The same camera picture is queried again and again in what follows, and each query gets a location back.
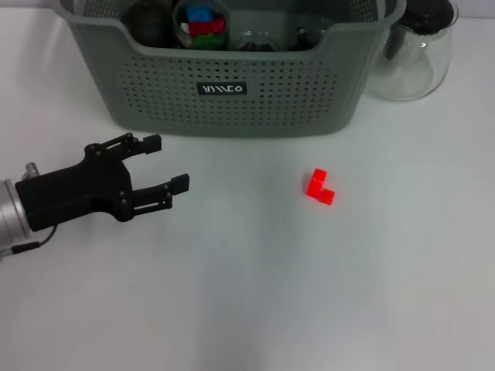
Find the glass jar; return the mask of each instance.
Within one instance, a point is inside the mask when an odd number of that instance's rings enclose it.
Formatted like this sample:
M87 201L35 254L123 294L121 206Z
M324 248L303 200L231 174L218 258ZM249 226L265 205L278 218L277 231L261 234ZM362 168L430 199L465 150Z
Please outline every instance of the glass jar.
M408 0L405 14L390 28L369 90L392 100L417 100L434 92L449 71L458 18L453 1Z

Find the silver metal cylinder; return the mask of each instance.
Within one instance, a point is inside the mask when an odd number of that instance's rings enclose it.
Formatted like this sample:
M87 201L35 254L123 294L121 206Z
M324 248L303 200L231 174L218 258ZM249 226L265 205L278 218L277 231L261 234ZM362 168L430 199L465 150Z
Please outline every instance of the silver metal cylinder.
M0 182L0 250L30 237L26 213L10 179Z

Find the perforated basket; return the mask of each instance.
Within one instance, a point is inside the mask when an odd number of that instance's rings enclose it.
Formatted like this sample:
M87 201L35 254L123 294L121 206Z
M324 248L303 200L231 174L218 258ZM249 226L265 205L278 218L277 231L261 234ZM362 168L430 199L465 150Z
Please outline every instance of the perforated basket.
M283 38L323 16L333 25L305 52L213 52L137 44L120 22L135 2L54 5L69 22L114 119L130 129L223 137L295 137L344 128L386 28L405 10L405 0L224 0L231 37L263 24Z

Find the black lid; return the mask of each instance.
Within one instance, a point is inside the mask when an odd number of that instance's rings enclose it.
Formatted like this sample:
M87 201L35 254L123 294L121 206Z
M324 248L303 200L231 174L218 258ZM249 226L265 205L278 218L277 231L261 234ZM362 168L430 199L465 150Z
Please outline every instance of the black lid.
M408 0L398 24L419 35L435 35L449 27L455 16L449 0Z

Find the cable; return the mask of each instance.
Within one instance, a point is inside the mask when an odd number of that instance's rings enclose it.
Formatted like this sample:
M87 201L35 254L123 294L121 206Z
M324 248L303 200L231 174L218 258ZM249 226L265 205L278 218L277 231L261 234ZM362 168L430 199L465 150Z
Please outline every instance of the cable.
M46 245L49 243L49 241L52 239L53 235L56 232L56 229L58 228L57 226L54 226L52 231L49 233L48 237L41 241L41 242L30 242L30 243L24 243L22 245L15 245L10 248L10 253L12 255L17 255L21 253L25 253L26 251L31 251L40 248L41 246Z

